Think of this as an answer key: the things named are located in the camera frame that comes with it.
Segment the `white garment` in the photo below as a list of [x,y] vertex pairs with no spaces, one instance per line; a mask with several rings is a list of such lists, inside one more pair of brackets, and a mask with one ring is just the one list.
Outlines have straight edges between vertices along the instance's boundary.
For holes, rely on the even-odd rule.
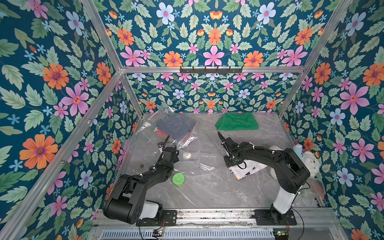
[[233,167],[229,167],[230,171],[234,175],[234,177],[239,181],[244,179],[252,174],[257,173],[260,170],[266,168],[267,165],[258,163],[251,160],[244,160],[244,162],[240,165],[236,165]]

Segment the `green tank top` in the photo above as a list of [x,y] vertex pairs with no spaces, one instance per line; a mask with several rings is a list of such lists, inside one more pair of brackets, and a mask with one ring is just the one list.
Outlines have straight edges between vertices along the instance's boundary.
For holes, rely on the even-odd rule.
[[226,113],[215,124],[219,131],[258,130],[259,124],[252,113]]

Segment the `clear vacuum bag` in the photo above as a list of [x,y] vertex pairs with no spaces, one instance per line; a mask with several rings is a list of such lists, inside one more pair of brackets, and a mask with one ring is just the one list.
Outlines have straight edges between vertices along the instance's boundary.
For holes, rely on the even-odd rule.
[[[185,152],[191,153],[189,160],[183,158]],[[203,130],[186,147],[180,149],[180,161],[175,164],[173,173],[184,174],[186,180],[227,174],[229,169],[224,161],[225,154],[217,131]]]

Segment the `bag of clothes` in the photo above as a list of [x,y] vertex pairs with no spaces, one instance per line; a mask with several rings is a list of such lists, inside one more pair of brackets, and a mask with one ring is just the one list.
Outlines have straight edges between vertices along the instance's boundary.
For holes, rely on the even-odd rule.
[[160,149],[167,144],[181,149],[198,138],[198,126],[198,122],[185,114],[157,111],[143,118],[134,137],[146,147]]

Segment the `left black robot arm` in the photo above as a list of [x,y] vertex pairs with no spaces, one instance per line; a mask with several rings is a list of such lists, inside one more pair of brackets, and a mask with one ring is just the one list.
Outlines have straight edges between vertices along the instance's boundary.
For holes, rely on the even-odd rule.
[[138,175],[122,174],[113,187],[107,191],[103,214],[105,217],[130,225],[139,224],[140,220],[152,220],[162,223],[163,205],[146,200],[147,191],[157,184],[166,182],[179,161],[176,146],[167,146],[167,136],[159,159],[150,169]]

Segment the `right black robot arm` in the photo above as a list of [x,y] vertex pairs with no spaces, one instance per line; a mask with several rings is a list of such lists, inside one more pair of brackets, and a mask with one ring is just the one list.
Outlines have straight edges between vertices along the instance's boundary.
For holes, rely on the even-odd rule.
[[278,216],[287,214],[299,190],[311,176],[295,151],[289,148],[269,150],[246,142],[238,144],[231,138],[225,138],[220,132],[218,136],[227,153],[224,161],[228,168],[246,170],[251,166],[251,162],[254,162],[269,166],[275,171],[280,189],[271,206],[271,213]]

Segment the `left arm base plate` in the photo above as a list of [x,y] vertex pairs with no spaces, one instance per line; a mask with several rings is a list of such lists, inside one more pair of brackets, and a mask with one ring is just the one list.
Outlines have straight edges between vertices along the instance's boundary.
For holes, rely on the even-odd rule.
[[154,218],[139,219],[136,223],[137,227],[173,227],[176,225],[178,211],[161,210]]

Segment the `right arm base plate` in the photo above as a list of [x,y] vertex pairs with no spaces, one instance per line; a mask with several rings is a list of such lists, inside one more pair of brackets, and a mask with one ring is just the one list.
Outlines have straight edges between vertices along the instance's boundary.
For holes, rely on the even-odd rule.
[[258,226],[296,226],[297,220],[293,210],[281,214],[276,210],[254,210],[251,219],[255,219]]

